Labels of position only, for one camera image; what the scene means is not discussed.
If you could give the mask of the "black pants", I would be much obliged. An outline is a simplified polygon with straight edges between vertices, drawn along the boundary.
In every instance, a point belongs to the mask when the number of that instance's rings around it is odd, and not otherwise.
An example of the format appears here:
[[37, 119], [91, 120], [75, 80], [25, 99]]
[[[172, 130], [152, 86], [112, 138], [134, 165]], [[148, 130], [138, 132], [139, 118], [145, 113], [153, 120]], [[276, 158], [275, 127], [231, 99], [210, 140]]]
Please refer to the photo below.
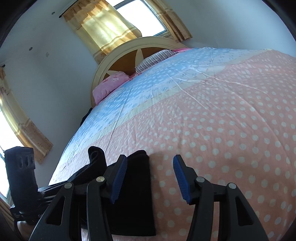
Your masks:
[[[73, 184], [84, 185], [100, 174], [109, 175], [114, 169], [114, 164], [107, 165], [104, 151], [99, 147], [91, 146], [88, 156], [90, 163], [68, 179]], [[125, 175], [117, 176], [110, 190], [111, 201], [106, 211], [111, 233], [127, 237], [154, 237], [157, 232], [146, 151], [138, 150], [126, 157]]]

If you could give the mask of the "left window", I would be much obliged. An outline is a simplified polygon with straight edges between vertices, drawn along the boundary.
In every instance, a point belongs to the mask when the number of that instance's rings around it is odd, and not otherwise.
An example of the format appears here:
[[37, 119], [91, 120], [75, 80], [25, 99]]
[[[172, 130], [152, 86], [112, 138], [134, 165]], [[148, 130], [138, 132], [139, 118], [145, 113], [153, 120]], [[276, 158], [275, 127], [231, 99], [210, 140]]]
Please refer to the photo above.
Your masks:
[[12, 205], [13, 201], [10, 194], [10, 185], [6, 173], [6, 164], [4, 162], [4, 151], [11, 148], [15, 143], [15, 136], [9, 127], [3, 113], [1, 112], [1, 195], [4, 200]]

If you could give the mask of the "window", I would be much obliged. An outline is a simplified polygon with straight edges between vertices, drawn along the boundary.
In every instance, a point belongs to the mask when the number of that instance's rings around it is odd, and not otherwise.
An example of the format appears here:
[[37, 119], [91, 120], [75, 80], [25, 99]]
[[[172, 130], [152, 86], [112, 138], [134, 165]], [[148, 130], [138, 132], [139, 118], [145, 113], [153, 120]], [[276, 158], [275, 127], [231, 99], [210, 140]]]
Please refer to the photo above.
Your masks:
[[165, 25], [155, 11], [141, 0], [110, 0], [111, 4], [126, 20], [137, 27], [143, 37], [169, 35]]
[[4, 200], [12, 205], [13, 201], [10, 194], [10, 185], [6, 173], [6, 164], [4, 162], [4, 151], [11, 148], [15, 143], [15, 136], [9, 127], [3, 113], [1, 112], [1, 195]]

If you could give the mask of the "yellow left curtain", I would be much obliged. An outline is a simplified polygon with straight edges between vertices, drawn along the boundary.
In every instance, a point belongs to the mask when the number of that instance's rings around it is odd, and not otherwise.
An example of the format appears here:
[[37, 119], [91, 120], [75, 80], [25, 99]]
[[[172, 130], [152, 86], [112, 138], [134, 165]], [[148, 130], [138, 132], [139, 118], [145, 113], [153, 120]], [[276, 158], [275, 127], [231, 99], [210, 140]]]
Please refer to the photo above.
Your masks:
[[43, 135], [17, 102], [1, 68], [1, 111], [10, 128], [25, 146], [34, 150], [35, 160], [42, 164], [53, 144]]

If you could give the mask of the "yellow curtain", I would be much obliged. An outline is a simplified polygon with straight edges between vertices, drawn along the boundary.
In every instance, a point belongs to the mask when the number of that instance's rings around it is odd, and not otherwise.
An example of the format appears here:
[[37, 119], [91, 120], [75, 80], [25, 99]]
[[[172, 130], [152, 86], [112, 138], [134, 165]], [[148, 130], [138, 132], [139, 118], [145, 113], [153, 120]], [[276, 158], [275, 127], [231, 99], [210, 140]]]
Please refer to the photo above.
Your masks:
[[1, 111], [10, 128], [25, 146], [34, 150], [35, 160], [42, 164], [53, 144], [43, 135], [17, 102], [1, 68]]
[[175, 41], [182, 42], [193, 37], [183, 21], [178, 17], [168, 3], [163, 0], [148, 0], [145, 2], [156, 13]]
[[107, 1], [76, 1], [62, 16], [97, 64], [121, 44], [142, 37]]

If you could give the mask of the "polka dot bed sheet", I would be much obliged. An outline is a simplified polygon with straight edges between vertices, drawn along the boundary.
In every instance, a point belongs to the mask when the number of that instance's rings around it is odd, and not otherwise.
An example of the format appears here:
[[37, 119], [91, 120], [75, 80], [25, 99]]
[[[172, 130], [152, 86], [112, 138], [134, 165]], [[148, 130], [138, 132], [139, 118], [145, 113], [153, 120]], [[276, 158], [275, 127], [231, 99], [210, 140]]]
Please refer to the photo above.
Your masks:
[[295, 219], [295, 57], [195, 48], [152, 66], [93, 108], [50, 183], [88, 164], [90, 146], [109, 164], [147, 152], [154, 240], [185, 240], [192, 220], [173, 171], [177, 154], [208, 181], [235, 183], [268, 238], [282, 240]]

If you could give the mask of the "pink pillow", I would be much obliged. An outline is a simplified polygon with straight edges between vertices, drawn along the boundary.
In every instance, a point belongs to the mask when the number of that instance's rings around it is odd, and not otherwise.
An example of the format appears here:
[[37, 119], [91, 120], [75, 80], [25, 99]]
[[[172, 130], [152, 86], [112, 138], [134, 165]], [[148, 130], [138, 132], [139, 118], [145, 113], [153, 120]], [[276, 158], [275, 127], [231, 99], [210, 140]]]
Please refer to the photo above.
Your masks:
[[116, 90], [125, 82], [129, 81], [130, 77], [124, 72], [117, 72], [105, 78], [100, 82], [97, 87], [92, 91], [92, 95], [95, 101], [95, 104], [99, 104], [104, 98], [106, 98], [110, 93]]

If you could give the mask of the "cream arched wooden headboard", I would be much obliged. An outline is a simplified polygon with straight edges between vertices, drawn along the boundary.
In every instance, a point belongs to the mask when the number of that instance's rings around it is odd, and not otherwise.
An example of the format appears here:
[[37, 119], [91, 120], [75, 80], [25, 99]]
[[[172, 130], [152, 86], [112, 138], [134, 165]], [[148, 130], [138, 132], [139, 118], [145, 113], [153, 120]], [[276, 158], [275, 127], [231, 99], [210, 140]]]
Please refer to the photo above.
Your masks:
[[128, 41], [116, 47], [101, 61], [93, 77], [91, 90], [117, 72], [133, 75], [136, 66], [158, 51], [183, 48], [186, 48], [184, 44], [165, 37], [142, 37]]

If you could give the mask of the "striped pillow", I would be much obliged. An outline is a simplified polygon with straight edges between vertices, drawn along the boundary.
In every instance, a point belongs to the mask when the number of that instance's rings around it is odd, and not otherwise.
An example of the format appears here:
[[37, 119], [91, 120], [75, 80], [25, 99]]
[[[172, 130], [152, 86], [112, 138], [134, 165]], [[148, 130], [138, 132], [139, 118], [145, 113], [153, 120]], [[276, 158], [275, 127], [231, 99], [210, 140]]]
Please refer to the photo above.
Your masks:
[[164, 61], [174, 55], [178, 54], [178, 51], [164, 49], [152, 54], [151, 56], [145, 58], [141, 63], [135, 68], [136, 75], [140, 75], [145, 70], [151, 68], [152, 66]]

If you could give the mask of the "yellow centre curtain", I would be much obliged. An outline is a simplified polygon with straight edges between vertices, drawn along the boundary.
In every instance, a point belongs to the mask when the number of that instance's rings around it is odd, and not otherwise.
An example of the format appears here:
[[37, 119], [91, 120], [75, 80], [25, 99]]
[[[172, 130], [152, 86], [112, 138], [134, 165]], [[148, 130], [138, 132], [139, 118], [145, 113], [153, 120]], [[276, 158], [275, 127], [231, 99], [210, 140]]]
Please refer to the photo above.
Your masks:
[[142, 37], [107, 1], [76, 1], [62, 16], [97, 64], [121, 44]]

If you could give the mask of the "yellow right curtain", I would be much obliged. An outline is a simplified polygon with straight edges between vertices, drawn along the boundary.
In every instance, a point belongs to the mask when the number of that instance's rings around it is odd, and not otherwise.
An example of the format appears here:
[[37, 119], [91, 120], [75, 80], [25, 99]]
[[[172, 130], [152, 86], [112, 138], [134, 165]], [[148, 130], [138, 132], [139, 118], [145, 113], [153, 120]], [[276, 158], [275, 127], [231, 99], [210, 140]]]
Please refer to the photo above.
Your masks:
[[168, 3], [163, 0], [148, 0], [145, 2], [156, 13], [175, 41], [182, 42], [193, 37], [183, 21], [178, 17]]

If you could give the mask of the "centre window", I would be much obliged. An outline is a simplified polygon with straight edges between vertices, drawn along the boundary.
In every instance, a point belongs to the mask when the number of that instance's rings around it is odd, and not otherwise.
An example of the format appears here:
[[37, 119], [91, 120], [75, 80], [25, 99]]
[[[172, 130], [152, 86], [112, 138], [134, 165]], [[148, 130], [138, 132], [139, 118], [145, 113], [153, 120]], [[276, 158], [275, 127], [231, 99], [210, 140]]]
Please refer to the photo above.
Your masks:
[[111, 4], [126, 20], [137, 27], [143, 37], [169, 35], [165, 25], [155, 11], [141, 0], [110, 0]]

